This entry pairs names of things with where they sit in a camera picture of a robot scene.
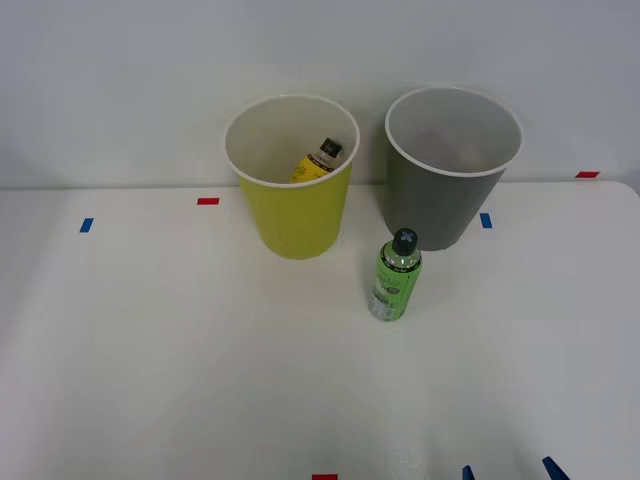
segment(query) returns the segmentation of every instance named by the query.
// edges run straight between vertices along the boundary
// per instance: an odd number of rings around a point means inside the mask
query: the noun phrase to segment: yellow cup
[[[342,145],[344,163],[317,180],[289,183],[300,160],[327,137]],[[262,241],[271,251],[304,259],[333,244],[359,145],[353,116],[322,97],[270,97],[231,119],[225,131],[227,164],[238,175]]]

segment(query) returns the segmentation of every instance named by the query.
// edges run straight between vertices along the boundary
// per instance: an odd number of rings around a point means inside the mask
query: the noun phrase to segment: blue tape marker
[[[488,213],[481,213],[480,221],[482,222],[482,228],[493,228],[493,225],[491,225],[491,217]]]
[[[551,477],[551,480],[569,480],[569,477],[560,469],[558,464],[553,461],[551,457],[544,457],[542,459],[544,468],[547,469],[547,473]]]
[[[469,465],[462,469],[462,480],[476,480],[476,477],[473,476],[473,472]]]
[[[82,226],[80,227],[80,233],[89,233],[91,225],[93,225],[93,218],[85,218],[84,222],[82,222]]]

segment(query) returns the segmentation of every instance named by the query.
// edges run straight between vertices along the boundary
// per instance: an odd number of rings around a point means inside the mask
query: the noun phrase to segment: spray can label
[[[311,155],[307,155],[296,167],[291,175],[290,183],[308,182],[316,178],[322,178],[333,172],[333,168],[323,165]]]
[[[391,265],[384,257],[383,247],[378,256],[375,285],[369,299],[372,313],[385,322],[400,318],[407,309],[421,269],[422,259],[409,268]]]

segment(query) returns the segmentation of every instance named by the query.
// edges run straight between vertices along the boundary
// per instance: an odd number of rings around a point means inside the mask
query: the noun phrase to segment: gray cup
[[[411,228],[420,250],[442,250],[462,235],[520,149],[509,110],[463,88],[423,88],[391,105],[384,220]]]

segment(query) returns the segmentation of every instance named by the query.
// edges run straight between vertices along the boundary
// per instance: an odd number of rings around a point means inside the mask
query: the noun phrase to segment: white wall
[[[640,190],[634,0],[0,0],[0,186],[221,185],[246,102],[333,98],[380,179],[402,92],[473,85],[512,105],[508,178],[601,170]]]

